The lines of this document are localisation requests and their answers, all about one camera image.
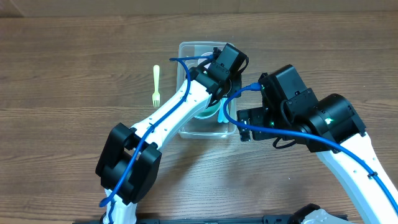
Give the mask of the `blue plastic fork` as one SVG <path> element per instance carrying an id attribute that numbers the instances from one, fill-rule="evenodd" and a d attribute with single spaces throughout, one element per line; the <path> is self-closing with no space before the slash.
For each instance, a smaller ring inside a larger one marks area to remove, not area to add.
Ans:
<path id="1" fill-rule="evenodd" d="M 219 123 L 228 123 L 228 120 L 226 119 L 226 117 L 224 115 L 224 111 L 223 111 L 225 101 L 226 101 L 226 98 L 222 98 L 220 100 L 220 109 L 219 109 L 218 118 L 217 118 L 217 122 L 219 122 Z"/>

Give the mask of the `pale green bowl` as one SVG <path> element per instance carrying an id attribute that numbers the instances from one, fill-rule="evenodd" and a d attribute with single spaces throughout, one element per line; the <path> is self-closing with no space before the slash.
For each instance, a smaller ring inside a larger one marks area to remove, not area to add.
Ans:
<path id="1" fill-rule="evenodd" d="M 196 119 L 208 119 L 208 118 L 212 117 L 220 109 L 220 104 L 221 104 L 220 102 L 217 102 L 217 104 L 207 107 L 201 113 L 198 113 L 195 116 L 195 118 Z"/>

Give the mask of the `yellow plastic fork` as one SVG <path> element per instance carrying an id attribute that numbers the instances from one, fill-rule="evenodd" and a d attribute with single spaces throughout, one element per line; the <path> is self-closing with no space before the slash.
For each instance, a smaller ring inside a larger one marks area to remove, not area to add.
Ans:
<path id="1" fill-rule="evenodd" d="M 154 92 L 152 94 L 152 103 L 154 108 L 158 108 L 160 106 L 159 77 L 160 77 L 160 67 L 158 65 L 154 65 L 153 66 Z"/>

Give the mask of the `pink plastic cup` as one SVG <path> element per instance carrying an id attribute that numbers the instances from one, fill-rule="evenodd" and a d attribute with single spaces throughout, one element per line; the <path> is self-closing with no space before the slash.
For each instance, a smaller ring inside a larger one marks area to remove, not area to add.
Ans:
<path id="1" fill-rule="evenodd" d="M 203 63 L 209 56 L 212 56 L 213 53 L 212 52 L 206 52 L 204 54 L 201 55 L 202 58 L 198 59 L 198 64 Z"/>

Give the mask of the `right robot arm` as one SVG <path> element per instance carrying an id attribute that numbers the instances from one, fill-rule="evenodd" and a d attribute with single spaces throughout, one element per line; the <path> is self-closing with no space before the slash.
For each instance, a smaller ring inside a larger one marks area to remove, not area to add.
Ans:
<path id="1" fill-rule="evenodd" d="M 373 149 L 353 105 L 310 91 L 268 94 L 259 108 L 239 110 L 233 121 L 242 141 L 273 139 L 302 144 L 338 179 L 365 223 L 397 223 L 397 189 Z"/>

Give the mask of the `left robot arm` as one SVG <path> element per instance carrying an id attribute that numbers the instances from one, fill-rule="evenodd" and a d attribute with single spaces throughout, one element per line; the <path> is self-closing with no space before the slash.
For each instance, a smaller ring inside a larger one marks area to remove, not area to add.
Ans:
<path id="1" fill-rule="evenodd" d="M 106 196 L 102 223 L 136 223 L 138 202 L 153 186 L 165 145 L 209 105 L 241 86 L 241 72 L 231 68 L 190 69 L 186 79 L 156 112 L 127 127 L 117 124 L 96 165 Z"/>

